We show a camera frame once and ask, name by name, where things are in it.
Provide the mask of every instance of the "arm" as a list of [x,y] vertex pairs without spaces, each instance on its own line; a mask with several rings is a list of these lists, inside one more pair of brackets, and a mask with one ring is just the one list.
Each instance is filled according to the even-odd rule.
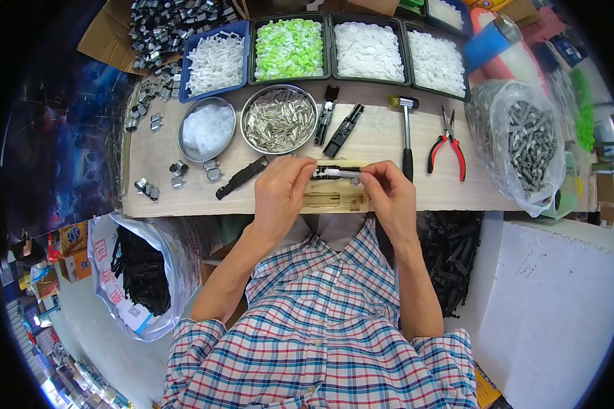
[[360,182],[395,250],[406,339],[443,335],[443,317],[416,234],[416,188],[391,161],[363,168]]
[[282,156],[264,170],[254,184],[254,221],[198,293],[189,318],[225,323],[232,316],[254,266],[277,247],[298,217],[315,168],[315,159]]

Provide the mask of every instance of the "hammer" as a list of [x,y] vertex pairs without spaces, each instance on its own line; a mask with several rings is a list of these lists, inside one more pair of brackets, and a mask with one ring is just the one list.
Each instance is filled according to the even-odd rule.
[[389,97],[389,105],[392,107],[403,107],[403,116],[405,117],[405,149],[403,149],[403,175],[414,181],[414,159],[412,157],[412,138],[409,133],[409,110],[418,109],[418,100],[400,95],[392,95]]

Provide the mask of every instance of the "blue cylinder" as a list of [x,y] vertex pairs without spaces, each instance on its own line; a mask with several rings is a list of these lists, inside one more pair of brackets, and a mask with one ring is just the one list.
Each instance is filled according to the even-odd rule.
[[469,74],[475,72],[521,38],[521,31],[512,21],[501,17],[492,21],[464,46],[466,71]]

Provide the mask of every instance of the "metal rod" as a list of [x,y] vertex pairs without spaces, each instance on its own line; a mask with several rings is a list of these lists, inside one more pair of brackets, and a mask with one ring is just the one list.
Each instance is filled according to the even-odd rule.
[[409,129],[409,108],[403,106],[403,116],[405,117],[405,149],[412,148],[412,135]]

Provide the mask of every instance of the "rubber hammer head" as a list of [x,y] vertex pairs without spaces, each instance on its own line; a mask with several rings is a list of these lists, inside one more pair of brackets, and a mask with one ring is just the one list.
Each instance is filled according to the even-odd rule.
[[389,97],[389,105],[392,107],[407,107],[409,109],[418,109],[418,100],[410,97],[402,97],[400,95],[392,95]]

